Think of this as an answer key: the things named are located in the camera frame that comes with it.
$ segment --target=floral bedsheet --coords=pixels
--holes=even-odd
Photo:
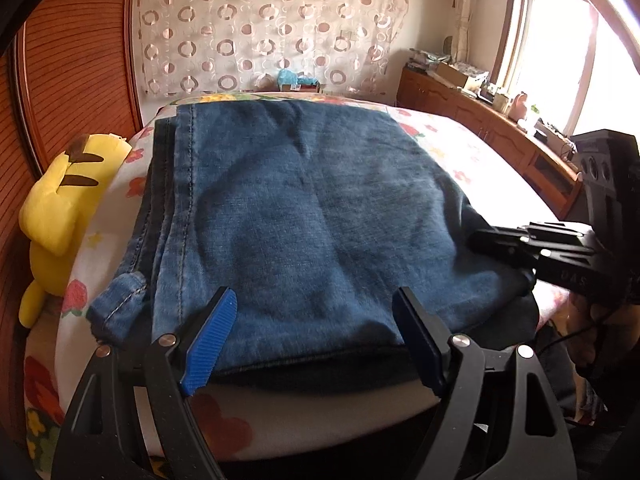
[[[36,470],[49,477],[64,413],[96,347],[84,314],[106,286],[124,254],[145,189],[154,121],[175,105],[252,99],[305,99],[365,107],[391,115],[444,168],[472,205],[494,225],[516,227],[555,221],[526,182],[491,148],[455,121],[414,110],[323,94],[208,94],[162,108],[131,139],[132,150],[89,225],[63,301],[53,299],[32,329],[24,361],[27,446]],[[546,283],[534,289],[540,321],[563,303],[566,291]],[[161,455],[146,395],[136,397],[145,443]],[[340,396],[275,394],[237,386],[206,386],[191,399],[207,444],[225,460],[254,460],[331,446],[405,420],[436,403],[419,381]],[[166,465],[152,460],[159,476]]]

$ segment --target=yellow plush toy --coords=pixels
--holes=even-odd
[[[34,325],[47,292],[64,296],[84,231],[130,149],[113,134],[79,137],[31,188],[19,215],[34,278],[20,302],[23,326]]]

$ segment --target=cabinet door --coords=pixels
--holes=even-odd
[[[486,129],[485,121],[487,120],[484,108],[480,103],[475,103],[463,95],[459,95],[457,98],[458,105],[456,107],[455,120],[482,138],[482,134]]]
[[[452,103],[450,91],[446,86],[437,81],[432,81],[428,86],[423,88],[422,95],[421,111],[427,112],[428,114],[455,118],[456,107],[455,104]]]
[[[542,153],[536,153],[522,176],[560,220],[567,215],[580,192],[580,181],[563,173]]]
[[[484,141],[489,144],[519,174],[524,173],[536,148],[513,124],[500,119],[492,121]]]
[[[396,94],[396,102],[401,108],[415,108],[415,101],[418,95],[418,83],[414,74],[408,70],[402,72],[400,85],[398,86],[398,94]]]

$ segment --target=window frame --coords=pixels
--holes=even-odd
[[[591,74],[596,53],[596,37],[598,31],[598,20],[603,18],[618,35],[631,59],[640,73],[640,43],[631,33],[628,23],[620,15],[611,0],[585,0],[591,4],[591,19],[593,27],[588,44],[587,55],[585,56],[582,76],[578,83],[578,91],[574,106],[569,116],[567,124],[564,126],[562,134],[570,137],[577,126],[580,113],[591,82]],[[494,68],[489,81],[499,87],[512,89],[513,78],[518,66],[518,58],[522,55],[523,44],[526,42],[527,16],[530,13],[532,0],[507,0],[507,7],[502,26],[502,35],[498,44],[498,52],[495,58]]]
[[[495,60],[490,81],[496,83],[499,87],[506,88],[508,93],[513,93],[514,85],[517,82],[516,74],[518,74],[524,56],[524,46],[527,42],[530,14],[534,0],[510,1],[511,5],[508,5],[505,15],[502,30],[503,37],[498,47],[498,56]],[[597,9],[588,0],[584,1],[590,4],[591,33],[571,113],[569,114],[566,124],[556,124],[556,127],[562,127],[562,134],[565,137],[573,135],[578,119],[580,118],[587,92],[589,91],[596,55],[599,14]]]

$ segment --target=curtain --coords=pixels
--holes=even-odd
[[[454,61],[465,62],[469,51],[469,25],[476,5],[476,0],[455,0],[456,28],[451,45]]]
[[[408,0],[137,0],[151,94],[269,89],[280,69],[382,94]]]

